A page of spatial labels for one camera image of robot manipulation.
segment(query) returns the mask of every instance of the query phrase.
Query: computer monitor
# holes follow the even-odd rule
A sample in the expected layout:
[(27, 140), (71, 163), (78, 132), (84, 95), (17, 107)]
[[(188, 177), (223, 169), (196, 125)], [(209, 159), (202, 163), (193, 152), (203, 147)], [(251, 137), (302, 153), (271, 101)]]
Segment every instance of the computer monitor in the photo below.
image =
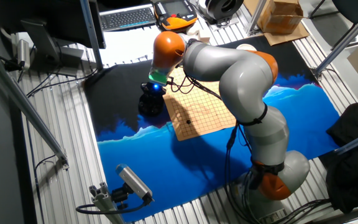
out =
[[(96, 0), (89, 0), (89, 6), (99, 48), (104, 49)], [(8, 33), (30, 35), (37, 48), (30, 69), (40, 72), (76, 75), (83, 51), (63, 47), (59, 39), (92, 47), (79, 0), (0, 0), (0, 26)]]
[(98, 3), (99, 3), (99, 10), (101, 12), (104, 12), (113, 9), (123, 9), (133, 6), (141, 6), (143, 4), (150, 4), (151, 0), (125, 0), (125, 1), (98, 0)]

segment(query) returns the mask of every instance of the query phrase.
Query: wall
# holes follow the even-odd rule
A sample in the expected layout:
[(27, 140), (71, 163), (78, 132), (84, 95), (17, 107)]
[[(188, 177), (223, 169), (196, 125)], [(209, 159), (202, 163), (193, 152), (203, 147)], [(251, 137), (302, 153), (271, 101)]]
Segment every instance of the wall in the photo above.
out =
[[(11, 58), (9, 40), (3, 39), (0, 32), (0, 55)], [(37, 223), (21, 123), (21, 112), (0, 90), (0, 223)]]

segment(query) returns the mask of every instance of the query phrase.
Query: black chair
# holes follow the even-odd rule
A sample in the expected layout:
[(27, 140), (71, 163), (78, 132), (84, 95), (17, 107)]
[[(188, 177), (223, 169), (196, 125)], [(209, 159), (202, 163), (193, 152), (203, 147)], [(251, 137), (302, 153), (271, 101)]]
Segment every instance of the black chair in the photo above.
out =
[[(322, 0), (314, 9), (314, 11), (310, 14), (309, 19), (314, 19), (321, 16), (328, 16), (332, 14), (341, 13), (346, 19), (351, 21), (353, 23), (353, 26), (334, 44), (333, 48), (337, 46), (337, 44), (340, 43), (340, 41), (345, 38), (345, 36), (356, 26), (358, 23), (358, 0), (333, 0), (333, 3), (338, 11), (336, 12), (329, 12), (325, 14), (320, 14), (314, 16), (315, 12), (320, 8), (320, 6), (325, 2), (325, 0)], [(349, 44), (348, 47), (357, 45), (357, 43)]]

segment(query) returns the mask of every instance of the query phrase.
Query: robotic arm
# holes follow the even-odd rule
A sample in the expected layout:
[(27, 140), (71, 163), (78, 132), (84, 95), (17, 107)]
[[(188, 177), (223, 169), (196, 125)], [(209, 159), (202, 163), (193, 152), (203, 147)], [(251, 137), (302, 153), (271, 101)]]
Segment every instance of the robotic arm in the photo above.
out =
[(262, 101), (278, 75), (275, 59), (263, 52), (213, 47), (162, 32), (154, 42), (150, 81), (165, 86), (181, 62), (190, 77), (220, 81), (221, 98), (244, 127), (252, 148), (251, 186), (269, 200), (289, 197), (305, 181), (310, 165), (300, 152), (287, 152), (287, 122), (278, 109)]

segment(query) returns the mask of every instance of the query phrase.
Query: keyboard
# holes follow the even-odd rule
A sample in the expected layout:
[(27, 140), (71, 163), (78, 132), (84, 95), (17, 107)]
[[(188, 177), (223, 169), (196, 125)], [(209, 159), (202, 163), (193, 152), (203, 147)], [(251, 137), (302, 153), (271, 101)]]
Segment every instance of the keyboard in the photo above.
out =
[(114, 12), (101, 16), (103, 31), (131, 29), (155, 23), (151, 8)]

